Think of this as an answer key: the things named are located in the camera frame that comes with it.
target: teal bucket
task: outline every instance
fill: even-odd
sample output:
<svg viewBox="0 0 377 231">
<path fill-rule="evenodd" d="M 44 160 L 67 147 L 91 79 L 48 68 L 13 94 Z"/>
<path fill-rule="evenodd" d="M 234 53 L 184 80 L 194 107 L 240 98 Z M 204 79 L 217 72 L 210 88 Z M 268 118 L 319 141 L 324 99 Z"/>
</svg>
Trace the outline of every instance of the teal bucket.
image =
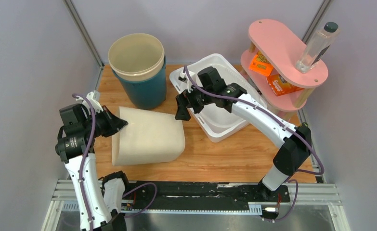
<svg viewBox="0 0 377 231">
<path fill-rule="evenodd" d="M 149 110 L 158 107 L 166 100 L 166 57 L 160 71 L 143 81 L 125 80 L 112 69 L 113 74 L 122 84 L 130 101 L 139 109 Z"/>
</svg>

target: orange package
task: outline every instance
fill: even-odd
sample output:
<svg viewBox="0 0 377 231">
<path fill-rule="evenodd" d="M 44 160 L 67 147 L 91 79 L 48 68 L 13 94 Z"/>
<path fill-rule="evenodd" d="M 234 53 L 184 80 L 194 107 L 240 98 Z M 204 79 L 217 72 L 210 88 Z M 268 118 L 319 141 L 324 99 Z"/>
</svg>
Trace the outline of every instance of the orange package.
<svg viewBox="0 0 377 231">
<path fill-rule="evenodd" d="M 276 96 L 289 94 L 303 88 L 288 83 L 281 75 L 272 75 L 266 78 Z"/>
<path fill-rule="evenodd" d="M 258 51 L 253 57 L 249 69 L 261 75 L 269 76 L 273 71 L 273 65 L 265 58 L 262 52 Z"/>
</svg>

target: pink shelf tier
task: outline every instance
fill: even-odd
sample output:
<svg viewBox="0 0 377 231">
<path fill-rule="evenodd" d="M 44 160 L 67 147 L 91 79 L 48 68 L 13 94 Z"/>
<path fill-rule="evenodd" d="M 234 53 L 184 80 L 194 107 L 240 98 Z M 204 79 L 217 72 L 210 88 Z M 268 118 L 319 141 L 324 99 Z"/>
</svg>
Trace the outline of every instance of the pink shelf tier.
<svg viewBox="0 0 377 231">
<path fill-rule="evenodd" d="M 294 67 L 306 45 L 283 23 L 271 19 L 255 21 L 249 26 L 248 35 L 289 83 L 301 88 L 316 88 L 326 81 L 328 70 L 322 60 L 306 74 Z"/>
<path fill-rule="evenodd" d="M 255 56 L 256 52 L 257 51 L 250 53 L 248 50 L 246 50 L 241 56 L 241 65 L 256 86 L 258 86 L 259 90 L 262 92 L 268 102 L 284 112 L 294 112 L 303 107 L 306 102 L 304 102 L 299 108 L 293 106 L 293 102 L 296 101 L 302 91 L 276 96 L 271 89 L 271 86 L 269 86 L 268 82 L 266 81 L 266 76 L 249 70 L 249 64 L 251 63 L 251 60 Z"/>
</svg>

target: gray wall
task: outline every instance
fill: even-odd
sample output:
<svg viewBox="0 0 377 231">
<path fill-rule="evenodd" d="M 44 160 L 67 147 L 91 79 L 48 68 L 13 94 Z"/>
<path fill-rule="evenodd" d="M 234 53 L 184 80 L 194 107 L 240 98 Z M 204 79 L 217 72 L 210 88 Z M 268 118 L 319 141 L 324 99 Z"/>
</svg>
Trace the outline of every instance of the gray wall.
<svg viewBox="0 0 377 231">
<path fill-rule="evenodd" d="M 305 112 L 351 229 L 377 230 L 377 1 L 336 0 L 326 21 L 341 34 L 323 56 L 328 81 Z"/>
<path fill-rule="evenodd" d="M 40 230 L 57 179 L 58 110 L 98 75 L 60 0 L 0 0 L 0 231 Z"/>
<path fill-rule="evenodd" d="M 299 37 L 323 0 L 73 0 L 99 55 L 131 33 L 156 36 L 168 63 L 196 62 L 212 53 L 239 63 L 258 19 L 285 23 Z"/>
</svg>

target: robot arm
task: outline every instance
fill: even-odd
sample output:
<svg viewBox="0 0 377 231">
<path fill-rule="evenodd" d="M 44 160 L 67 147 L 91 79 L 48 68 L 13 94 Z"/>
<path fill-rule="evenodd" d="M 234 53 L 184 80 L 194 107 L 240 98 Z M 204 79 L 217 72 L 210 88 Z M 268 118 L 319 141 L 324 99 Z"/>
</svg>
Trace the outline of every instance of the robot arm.
<svg viewBox="0 0 377 231">
<path fill-rule="evenodd" d="M 248 102 L 253 102 L 256 106 L 263 107 L 258 102 L 256 102 L 249 94 L 243 94 L 238 98 Z M 277 115 L 273 114 L 271 111 L 266 111 L 269 114 L 271 114 L 271 116 L 274 116 L 280 121 L 282 121 L 282 123 L 285 124 L 286 128 L 290 128 L 295 131 L 295 125 L 288 123 L 287 121 L 284 121 Z M 268 116 L 262 111 L 250 107 L 249 105 L 243 102 L 234 103 L 232 105 L 232 113 L 243 118 L 244 120 L 252 124 L 254 127 L 256 127 L 265 136 L 267 136 L 277 148 L 282 147 L 283 143 L 285 142 L 284 139 L 289 138 L 292 135 L 291 132 L 282 128 L 270 116 Z"/>
<path fill-rule="evenodd" d="M 214 96 L 205 94 L 197 88 L 183 91 L 176 96 L 178 109 L 175 118 L 177 120 L 189 120 L 191 116 L 187 108 L 192 108 L 196 114 L 200 113 L 204 106 L 214 103 L 217 107 L 234 113 L 259 129 L 279 148 L 278 153 L 273 159 L 272 168 L 259 184 L 261 195 L 269 197 L 284 181 L 296 172 L 310 155 L 307 147 L 292 132 L 298 133 L 311 144 L 310 129 L 306 124 L 296 127 L 282 120 L 269 110 L 263 108 L 259 102 L 247 94 L 246 90 L 238 84 L 232 83 L 226 85 L 214 67 L 207 67 L 198 72 L 197 75 L 203 85 L 201 89 Z M 186 74 L 180 75 L 179 80 L 187 81 Z M 255 106 L 249 106 L 242 101 L 216 96 L 234 97 L 251 102 Z M 280 126 L 276 120 L 279 120 L 284 126 Z"/>
<path fill-rule="evenodd" d="M 91 231 L 90 224 L 92 224 L 94 230 L 125 231 L 126 224 L 120 210 L 121 198 L 128 180 L 123 172 L 106 176 L 102 182 L 104 197 L 102 196 L 96 173 L 93 143 L 98 136 L 109 137 L 117 133 L 127 125 L 127 121 L 117 118 L 107 107 L 101 106 L 98 102 L 97 91 L 90 92 L 86 98 L 95 110 L 96 126 L 91 148 L 87 150 L 89 154 L 85 158 L 82 180 L 79 177 L 79 170 L 92 128 L 89 104 L 83 99 L 78 98 L 77 101 L 81 103 L 70 105 L 59 111 L 64 125 L 59 130 L 55 150 L 64 162 L 74 185 L 79 205 L 80 230 Z M 81 191 L 81 182 L 84 184 L 84 192 Z M 90 215 L 87 213 L 86 202 L 90 208 Z"/>
</svg>

